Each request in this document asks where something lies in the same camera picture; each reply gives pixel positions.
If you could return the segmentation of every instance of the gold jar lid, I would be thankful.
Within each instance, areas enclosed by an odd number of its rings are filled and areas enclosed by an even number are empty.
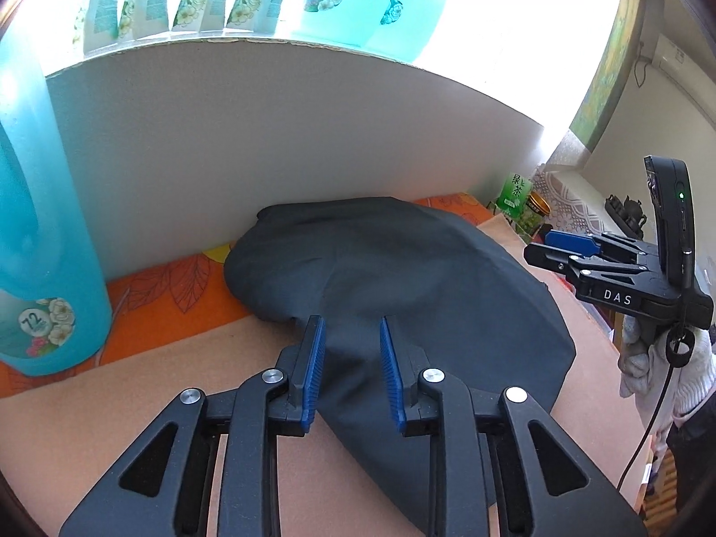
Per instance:
[[[529,205],[532,206],[532,209],[543,216],[549,216],[552,212],[549,204],[537,192],[530,192],[530,195],[527,197],[527,201]]]

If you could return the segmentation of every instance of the black fabric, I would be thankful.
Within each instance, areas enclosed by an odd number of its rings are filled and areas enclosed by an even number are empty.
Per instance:
[[[672,426],[667,446],[676,466],[676,509],[681,511],[705,475],[716,468],[716,394],[683,426]]]
[[[327,322],[319,411],[388,497],[427,527],[429,440],[402,438],[382,381],[379,320],[470,387],[524,387],[546,410],[574,360],[547,287],[457,215],[392,198],[280,205],[226,260],[259,319]]]

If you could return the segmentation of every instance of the wire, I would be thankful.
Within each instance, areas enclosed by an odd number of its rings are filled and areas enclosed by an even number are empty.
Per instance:
[[[659,396],[659,401],[656,403],[656,407],[654,408],[654,414],[652,414],[652,419],[649,420],[649,425],[647,426],[647,429],[644,431],[644,435],[642,436],[642,439],[639,441],[639,446],[636,447],[636,450],[633,455],[631,455],[631,460],[629,461],[629,464],[627,464],[626,468],[624,468],[624,472],[622,473],[622,477],[619,479],[617,490],[622,489],[622,485],[624,484],[624,479],[627,477],[627,474],[629,472],[629,469],[631,468],[631,465],[634,464],[634,461],[636,460],[636,457],[639,456],[639,453],[642,451],[642,447],[644,446],[644,443],[647,441],[647,438],[649,437],[649,434],[652,433],[652,426],[654,425],[654,422],[656,422],[656,416],[659,415],[659,411],[661,410],[661,404],[664,403],[664,398],[667,395],[667,389],[669,389],[669,383],[671,382],[672,375],[674,374],[674,367],[672,365],[669,365],[669,371],[667,372],[667,378],[664,382],[664,387],[661,390],[661,395]]]
[[[644,83],[647,81],[647,60],[645,57],[642,56],[642,48],[644,47],[643,42],[639,42],[639,52],[636,54],[636,60],[634,61],[634,80],[636,81],[636,87],[638,89],[642,88]],[[639,82],[639,78],[636,76],[636,65],[640,62],[643,62],[643,75],[642,75],[642,82]]]

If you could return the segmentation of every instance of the wooden floor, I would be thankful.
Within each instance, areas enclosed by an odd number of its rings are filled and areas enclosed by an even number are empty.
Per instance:
[[[644,511],[649,537],[663,534],[676,516],[676,467],[671,452],[667,452],[661,464],[655,493],[644,499]]]

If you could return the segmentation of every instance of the hand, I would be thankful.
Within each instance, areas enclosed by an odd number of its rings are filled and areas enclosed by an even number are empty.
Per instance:
[[[696,408],[707,396],[716,382],[716,357],[711,353],[709,333],[689,327],[695,338],[691,360],[681,369],[674,369],[669,389],[654,421],[652,432],[657,439],[665,440],[674,418],[684,416]],[[634,317],[624,317],[622,353],[618,367],[622,371],[619,394],[634,394],[636,408],[644,427],[654,414],[654,408],[669,371],[666,358],[668,330],[652,346],[647,346],[641,336],[641,327]]]

